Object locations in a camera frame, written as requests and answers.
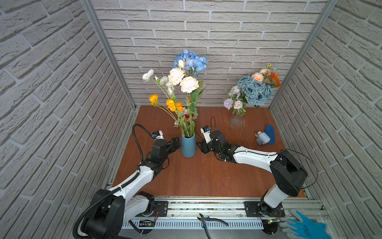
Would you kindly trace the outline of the teal ceramic vase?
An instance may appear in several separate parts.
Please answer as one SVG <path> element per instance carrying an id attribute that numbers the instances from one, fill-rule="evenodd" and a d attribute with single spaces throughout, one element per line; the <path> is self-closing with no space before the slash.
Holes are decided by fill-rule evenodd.
<path id="1" fill-rule="evenodd" d="M 186 138 L 182 135 L 182 140 L 181 140 L 181 153 L 184 157 L 186 158 L 191 158 L 196 154 L 196 139 L 195 139 L 195 134 L 190 137 Z"/>

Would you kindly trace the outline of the clear glass vase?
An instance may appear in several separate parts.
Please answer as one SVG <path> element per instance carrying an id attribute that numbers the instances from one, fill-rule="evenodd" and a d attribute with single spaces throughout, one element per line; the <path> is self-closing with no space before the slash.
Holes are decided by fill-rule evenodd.
<path id="1" fill-rule="evenodd" d="M 239 113 L 233 113 L 230 118 L 230 123 L 232 126 L 238 126 L 243 123 L 243 116 Z"/>

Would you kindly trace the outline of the orange white small bouquet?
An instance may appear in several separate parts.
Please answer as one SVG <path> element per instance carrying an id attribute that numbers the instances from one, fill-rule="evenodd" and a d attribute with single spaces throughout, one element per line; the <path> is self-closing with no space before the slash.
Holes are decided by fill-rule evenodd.
<path id="1" fill-rule="evenodd" d="M 172 99 L 168 99 L 166 101 L 166 105 L 161 105 L 158 102 L 159 96 L 157 94 L 151 95 L 149 97 L 149 101 L 151 102 L 151 105 L 154 107 L 158 107 L 165 111 L 167 114 L 171 116 L 171 118 L 175 121 L 175 127 L 179 127 L 182 135 L 184 137 L 189 137 L 190 134 L 188 133 L 188 126 L 186 124 L 186 117 L 184 114 L 185 108 L 183 107 L 182 103 L 175 102 Z"/>

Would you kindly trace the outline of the dusty blue rose bouquet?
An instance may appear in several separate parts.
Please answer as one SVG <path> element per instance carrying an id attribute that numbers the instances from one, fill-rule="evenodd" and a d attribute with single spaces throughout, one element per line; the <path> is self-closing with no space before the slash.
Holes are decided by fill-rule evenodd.
<path id="1" fill-rule="evenodd" d="M 263 106 L 268 100 L 273 99 L 274 92 L 272 87 L 255 80 L 252 76 L 241 78 L 236 85 L 244 94 L 244 99 L 247 103 L 255 107 Z"/>

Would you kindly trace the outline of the pink white mixed bouquet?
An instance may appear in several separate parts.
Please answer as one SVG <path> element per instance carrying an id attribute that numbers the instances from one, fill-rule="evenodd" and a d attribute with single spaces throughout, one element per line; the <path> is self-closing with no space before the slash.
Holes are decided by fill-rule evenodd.
<path id="1" fill-rule="evenodd" d="M 182 105 L 185 108 L 184 114 L 193 114 L 194 122 L 198 117 L 197 101 L 202 96 L 203 82 L 199 81 L 196 77 L 187 76 L 184 70 L 185 62 L 180 60 L 178 67 L 170 71 L 168 78 L 169 82 L 174 86 L 179 86 L 181 91 L 187 95 L 186 102 Z"/>

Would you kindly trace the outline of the white poppy stem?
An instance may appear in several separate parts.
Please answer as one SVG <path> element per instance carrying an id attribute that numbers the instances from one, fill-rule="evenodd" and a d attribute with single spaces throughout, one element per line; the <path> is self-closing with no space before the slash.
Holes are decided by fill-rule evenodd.
<path id="1" fill-rule="evenodd" d="M 144 82 L 153 81 L 162 90 L 162 92 L 165 94 L 167 99 L 172 99 L 173 101 L 177 102 L 177 100 L 174 100 L 175 99 L 174 85 L 169 82 L 169 78 L 167 76 L 158 78 L 157 76 L 154 75 L 154 70 L 150 69 L 147 73 L 143 74 L 142 79 L 144 80 Z"/>

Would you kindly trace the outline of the blue hydrangea white bouquet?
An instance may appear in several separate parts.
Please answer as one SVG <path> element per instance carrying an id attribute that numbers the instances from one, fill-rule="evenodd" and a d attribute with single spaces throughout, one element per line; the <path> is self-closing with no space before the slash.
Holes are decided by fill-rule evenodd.
<path id="1" fill-rule="evenodd" d="M 200 72 L 207 68 L 207 58 L 200 57 L 196 52 L 183 50 L 173 60 L 173 69 L 178 67 L 178 62 L 182 60 L 185 62 L 184 70 L 187 76 L 197 77 Z"/>

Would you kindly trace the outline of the orange gerbera stem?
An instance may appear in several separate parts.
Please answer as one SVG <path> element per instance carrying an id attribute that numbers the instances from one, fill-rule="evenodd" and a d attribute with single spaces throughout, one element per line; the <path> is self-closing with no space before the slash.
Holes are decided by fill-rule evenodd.
<path id="1" fill-rule="evenodd" d="M 280 79 L 279 79 L 279 76 L 278 76 L 277 73 L 271 72 L 269 74 L 269 80 L 270 80 L 269 85 L 272 88 L 280 88 L 280 87 L 282 87 L 282 84 L 280 83 Z"/>

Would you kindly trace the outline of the peach rose stem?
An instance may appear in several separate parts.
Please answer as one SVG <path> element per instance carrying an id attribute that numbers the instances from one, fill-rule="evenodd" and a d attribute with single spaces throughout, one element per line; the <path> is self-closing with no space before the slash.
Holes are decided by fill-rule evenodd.
<path id="1" fill-rule="evenodd" d="M 260 83 L 269 83 L 270 82 L 270 76 L 271 76 L 271 69 L 272 64 L 268 63 L 265 67 L 265 69 L 260 70 L 260 72 L 256 72 L 252 74 L 251 76 L 254 78 L 255 81 L 258 81 Z"/>

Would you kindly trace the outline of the white lilac mixed bouquet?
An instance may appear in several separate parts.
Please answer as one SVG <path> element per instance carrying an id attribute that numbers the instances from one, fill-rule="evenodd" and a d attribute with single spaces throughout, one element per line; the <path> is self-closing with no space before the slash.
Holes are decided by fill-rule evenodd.
<path id="1" fill-rule="evenodd" d="M 246 95 L 240 86 L 233 86 L 228 94 L 228 98 L 223 102 L 226 109 L 233 109 L 233 112 L 240 116 L 246 114 L 245 108 L 247 104 Z"/>

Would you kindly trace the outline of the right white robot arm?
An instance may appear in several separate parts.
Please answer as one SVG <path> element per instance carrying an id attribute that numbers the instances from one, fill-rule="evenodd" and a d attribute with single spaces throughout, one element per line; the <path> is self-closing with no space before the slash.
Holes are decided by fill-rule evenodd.
<path id="1" fill-rule="evenodd" d="M 308 173 L 288 150 L 264 152 L 229 144 L 223 133 L 211 131 L 207 125 L 201 132 L 204 139 L 197 145 L 202 153 L 213 152 L 220 161 L 247 164 L 272 173 L 276 183 L 260 200 L 262 214 L 277 208 L 289 196 L 299 195 Z"/>

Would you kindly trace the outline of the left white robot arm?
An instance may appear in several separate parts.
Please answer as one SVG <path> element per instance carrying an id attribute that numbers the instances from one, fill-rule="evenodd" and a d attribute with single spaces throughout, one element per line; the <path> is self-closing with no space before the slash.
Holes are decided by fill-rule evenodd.
<path id="1" fill-rule="evenodd" d="M 155 134 L 148 158 L 140 163 L 135 173 L 117 186 L 98 190 L 90 205 L 79 216 L 73 227 L 76 239 L 116 239 L 123 223 L 152 209 L 152 195 L 141 192 L 163 169 L 168 156 L 181 147 L 178 137 L 166 141 Z"/>

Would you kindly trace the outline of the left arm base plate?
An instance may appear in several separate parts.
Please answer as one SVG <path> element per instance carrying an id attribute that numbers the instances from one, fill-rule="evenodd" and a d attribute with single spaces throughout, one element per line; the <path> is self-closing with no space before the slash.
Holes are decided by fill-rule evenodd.
<path id="1" fill-rule="evenodd" d="M 147 210 L 144 213 L 138 214 L 137 217 L 166 217 L 168 204 L 168 201 L 149 202 Z"/>

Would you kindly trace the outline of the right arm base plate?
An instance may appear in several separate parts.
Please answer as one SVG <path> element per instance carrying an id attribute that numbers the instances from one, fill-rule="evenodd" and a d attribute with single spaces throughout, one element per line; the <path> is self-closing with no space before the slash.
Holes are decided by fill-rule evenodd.
<path id="1" fill-rule="evenodd" d="M 280 203 L 276 208 L 268 206 L 260 201 L 246 201 L 244 202 L 244 209 L 247 217 L 284 217 L 285 211 Z"/>

